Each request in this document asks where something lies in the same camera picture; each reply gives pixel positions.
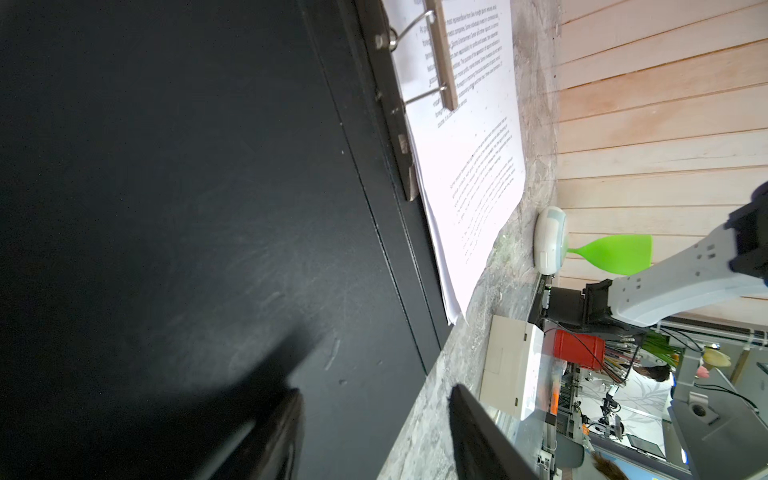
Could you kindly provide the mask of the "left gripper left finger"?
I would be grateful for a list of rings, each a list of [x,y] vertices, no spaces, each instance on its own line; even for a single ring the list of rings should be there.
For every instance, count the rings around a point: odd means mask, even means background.
[[[268,420],[252,429],[212,479],[296,479],[304,438],[304,397],[288,390]]]

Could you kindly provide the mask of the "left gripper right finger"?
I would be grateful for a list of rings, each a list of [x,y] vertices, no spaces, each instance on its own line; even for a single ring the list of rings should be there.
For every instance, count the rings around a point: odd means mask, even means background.
[[[451,389],[448,409],[459,479],[538,479],[465,385]]]

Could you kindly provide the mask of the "blue folder black inside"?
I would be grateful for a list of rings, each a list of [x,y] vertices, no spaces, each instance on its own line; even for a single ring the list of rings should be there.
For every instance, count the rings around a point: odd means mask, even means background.
[[[379,1],[1,5],[1,475],[374,479],[449,330]]]

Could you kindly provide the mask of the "printed paper sheet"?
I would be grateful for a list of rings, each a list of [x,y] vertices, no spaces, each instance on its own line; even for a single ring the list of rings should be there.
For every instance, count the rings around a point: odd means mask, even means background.
[[[508,1],[441,1],[459,107],[407,108],[418,187],[449,323],[468,313],[526,177]]]

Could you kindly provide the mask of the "metal folder clip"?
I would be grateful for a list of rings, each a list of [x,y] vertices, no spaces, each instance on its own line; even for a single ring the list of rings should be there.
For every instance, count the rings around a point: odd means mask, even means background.
[[[397,172],[407,201],[419,195],[416,144],[407,108],[421,100],[459,107],[441,1],[356,1]]]

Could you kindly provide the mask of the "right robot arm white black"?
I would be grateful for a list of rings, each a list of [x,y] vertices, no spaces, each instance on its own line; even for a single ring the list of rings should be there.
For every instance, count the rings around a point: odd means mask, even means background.
[[[767,185],[708,236],[628,277],[584,289],[542,287],[532,308],[542,324],[609,338],[647,331],[661,320],[737,297],[767,292]]]

